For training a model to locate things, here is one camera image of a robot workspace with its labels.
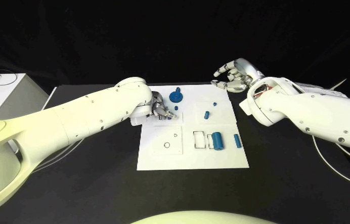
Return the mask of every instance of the cable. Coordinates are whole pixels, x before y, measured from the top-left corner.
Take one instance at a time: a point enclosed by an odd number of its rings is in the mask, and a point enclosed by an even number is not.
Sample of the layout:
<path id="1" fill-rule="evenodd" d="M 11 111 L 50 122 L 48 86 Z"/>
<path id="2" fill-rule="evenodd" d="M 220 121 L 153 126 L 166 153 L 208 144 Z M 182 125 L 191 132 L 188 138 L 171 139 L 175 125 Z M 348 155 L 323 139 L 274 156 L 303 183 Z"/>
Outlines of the cable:
<path id="1" fill-rule="evenodd" d="M 70 153 L 77 149 L 77 147 L 80 146 L 80 144 L 81 144 L 81 142 L 83 142 L 83 140 L 78 142 L 78 144 L 76 145 L 76 147 L 68 151 L 68 153 L 57 160 L 57 161 L 54 161 L 55 159 L 57 159 L 57 157 L 68 150 L 68 148 L 51 159 L 51 160 L 48 160 L 44 164 L 41 164 L 41 166 L 38 166 L 37 167 L 37 169 L 34 170 L 34 172 L 32 172 L 32 174 L 35 173 L 35 172 L 38 172 L 38 171 L 41 171 L 42 169 L 45 169 L 47 167 L 50 167 L 51 165 L 54 165 L 58 161 L 61 161 L 68 155 L 70 155 Z"/>
<path id="2" fill-rule="evenodd" d="M 316 143 L 316 137 L 313 136 L 313 139 L 315 139 L 315 144 L 316 144 L 316 150 L 317 150 L 317 152 L 319 152 L 319 155 L 320 155 L 320 157 L 323 158 L 323 161 L 326 162 L 326 164 L 330 166 L 330 168 L 333 169 L 333 171 L 348 180 L 348 181 L 350 181 L 350 178 L 349 177 L 346 177 L 338 170 L 336 170 L 336 168 L 330 165 L 330 163 L 328 162 L 328 160 L 325 159 L 325 157 L 323 157 L 323 154 L 322 154 L 322 152 L 320 152 L 320 150 L 319 150 L 319 147 L 317 147 L 317 143 Z"/>
<path id="3" fill-rule="evenodd" d="M 350 152 L 345 149 L 345 147 L 339 143 L 336 143 L 336 144 L 338 144 L 339 148 L 350 155 Z"/>
<path id="4" fill-rule="evenodd" d="M 15 74 L 15 76 L 16 76 L 16 79 L 15 79 L 15 81 L 12 81 L 11 83 L 8 83 L 8 84 L 0 84 L 0 86 L 6 86 L 6 85 L 11 85 L 11 84 L 14 84 L 16 81 L 18 81 L 18 79 L 19 79 L 19 75 L 18 75 L 18 73 L 15 73 L 14 71 L 11 71 L 11 70 L 6 70 L 6 69 L 0 69 L 0 71 L 8 71 L 8 72 L 11 72 L 12 74 Z"/>

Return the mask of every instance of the blue object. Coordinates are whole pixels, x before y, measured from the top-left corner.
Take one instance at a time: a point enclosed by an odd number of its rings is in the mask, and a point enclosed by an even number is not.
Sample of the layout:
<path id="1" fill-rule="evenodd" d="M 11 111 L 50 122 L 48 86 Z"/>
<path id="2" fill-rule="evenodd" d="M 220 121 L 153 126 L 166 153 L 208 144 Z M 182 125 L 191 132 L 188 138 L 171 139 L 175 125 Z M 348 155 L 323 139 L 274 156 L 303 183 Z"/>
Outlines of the blue object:
<path id="1" fill-rule="evenodd" d="M 171 98 L 171 101 L 173 103 L 179 103 L 184 100 L 185 96 L 181 93 L 181 88 L 179 87 L 178 87 L 178 90 L 171 93 L 169 98 Z"/>
<path id="2" fill-rule="evenodd" d="M 222 144 L 222 137 L 221 137 L 221 132 L 215 132 L 212 134 L 212 138 L 214 138 L 214 149 L 217 151 L 224 150 L 224 144 Z"/>
<path id="3" fill-rule="evenodd" d="M 209 118 L 209 111 L 207 111 L 207 114 L 205 114 L 205 119 Z"/>
<path id="4" fill-rule="evenodd" d="M 235 141 L 237 141 L 237 146 L 238 146 L 238 148 L 241 148 L 243 145 L 241 145 L 240 135 L 238 135 L 238 134 L 235 134 Z"/>

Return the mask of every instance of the robotic hand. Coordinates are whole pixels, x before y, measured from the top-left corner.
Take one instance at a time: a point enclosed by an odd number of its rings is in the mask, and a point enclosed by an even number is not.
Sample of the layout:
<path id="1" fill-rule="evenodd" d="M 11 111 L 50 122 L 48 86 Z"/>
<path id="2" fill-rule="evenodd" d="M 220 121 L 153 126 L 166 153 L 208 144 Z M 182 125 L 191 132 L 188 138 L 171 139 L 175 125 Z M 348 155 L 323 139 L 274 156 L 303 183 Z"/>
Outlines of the robotic hand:
<path id="1" fill-rule="evenodd" d="M 214 76 L 227 71 L 230 82 L 214 80 L 212 84 L 234 93 L 250 88 L 240 106 L 261 124 L 271 126 L 290 118 L 305 133 L 350 147 L 350 99 L 341 92 L 266 77 L 243 58 L 225 64 Z"/>
<path id="2" fill-rule="evenodd" d="M 127 118 L 175 118 L 146 80 L 132 77 L 116 87 L 19 118 L 0 120 L 0 206 L 44 159 Z M 8 143 L 14 140 L 22 157 Z"/>

